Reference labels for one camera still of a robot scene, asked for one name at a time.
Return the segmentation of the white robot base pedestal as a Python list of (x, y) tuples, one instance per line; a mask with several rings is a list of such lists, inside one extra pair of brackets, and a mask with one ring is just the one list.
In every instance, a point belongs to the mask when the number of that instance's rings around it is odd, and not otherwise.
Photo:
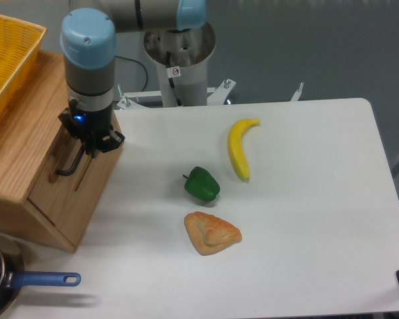
[(148, 102), (162, 106), (215, 106), (229, 104), (236, 81), (226, 78), (217, 87), (209, 87), (208, 61), (216, 48), (213, 27), (170, 31), (147, 31), (144, 49), (155, 64), (159, 91), (122, 92), (116, 105), (121, 109), (145, 107)]

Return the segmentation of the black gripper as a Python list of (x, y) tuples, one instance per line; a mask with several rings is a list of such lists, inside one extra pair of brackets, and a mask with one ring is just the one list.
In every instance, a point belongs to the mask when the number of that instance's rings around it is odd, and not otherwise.
[(78, 100), (70, 99), (68, 107), (59, 115), (59, 120), (81, 148), (86, 149), (86, 155), (96, 158), (100, 152), (118, 149), (125, 136), (114, 130), (112, 105), (95, 111), (83, 110), (81, 106)]

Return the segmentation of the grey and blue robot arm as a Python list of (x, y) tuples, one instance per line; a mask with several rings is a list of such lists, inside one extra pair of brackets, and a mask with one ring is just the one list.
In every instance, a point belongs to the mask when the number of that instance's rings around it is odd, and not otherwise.
[(184, 31), (206, 22), (205, 1), (71, 1), (61, 25), (68, 106), (59, 116), (81, 152), (96, 157), (120, 147), (112, 127), (116, 36)]

